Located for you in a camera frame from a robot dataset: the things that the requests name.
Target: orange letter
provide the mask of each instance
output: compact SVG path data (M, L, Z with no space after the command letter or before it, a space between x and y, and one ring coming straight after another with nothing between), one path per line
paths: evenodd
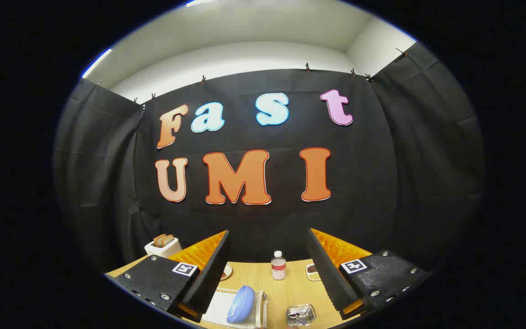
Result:
M238 200L242 186L245 186L244 204L269 204L271 196L265 189L265 162L269 153L264 150L247 151L242 157L235 173L228 160L221 152L207 154L202 158L208 166L209 204L223 204L225 197L221 194L221 186L232 203Z
M168 201L180 202L186 198L186 178L184 175L184 167L188 164L188 159L177 158L172 161L172 165L176 168L176 179L178 180L178 189L173 192L168 185L168 167L169 161L158 160L155 162L157 168L157 184L159 192Z
M162 149L174 143L176 137L172 136L172 129L174 133L180 130L180 125L182 124L182 117L180 117L180 115L186 115L186 113L188 113L188 106L183 105L159 117L161 121L161 131L159 132L157 148Z
M301 150L300 158L305 160L305 191L301 199L306 202L326 200L332 195L326 187L326 159L330 150L309 148Z

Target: clip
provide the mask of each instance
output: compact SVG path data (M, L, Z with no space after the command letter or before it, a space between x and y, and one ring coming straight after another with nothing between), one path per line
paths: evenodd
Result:
M407 56L407 53L406 52L401 52L401 54L403 54L403 56Z

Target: light blue letter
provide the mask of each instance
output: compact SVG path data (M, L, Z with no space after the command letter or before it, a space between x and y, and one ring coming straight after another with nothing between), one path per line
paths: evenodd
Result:
M200 106L196 110L196 119L192 121L190 128L195 133L203 133L207 129L209 131L217 131L225 125L223 120L223 104L219 102L210 102Z
M257 113L255 119L259 125L280 125L289 117L289 110L286 105L289 103L288 97L283 93L263 94L255 101Z

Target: small plate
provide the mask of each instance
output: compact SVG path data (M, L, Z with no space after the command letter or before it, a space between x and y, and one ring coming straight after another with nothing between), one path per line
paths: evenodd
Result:
M317 271L314 271L314 272L312 272L312 273L308 273L307 269L308 269L310 266L313 266L313 263L312 263L312 264L305 265L305 275L307 276L307 278L308 278L310 281L321 281L321 279L320 279L320 274L319 274Z
M230 264L227 263L227 265L225 266L224 273L226 274L226 276L221 277L221 281L228 279L228 277L230 277L230 275L232 274L232 267L230 267Z

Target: white ceiling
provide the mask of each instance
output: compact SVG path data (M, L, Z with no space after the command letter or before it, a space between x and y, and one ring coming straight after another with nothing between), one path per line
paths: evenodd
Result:
M371 17L339 0L215 0L184 5L113 45L86 78L112 88L172 56L236 42L303 43L346 52Z

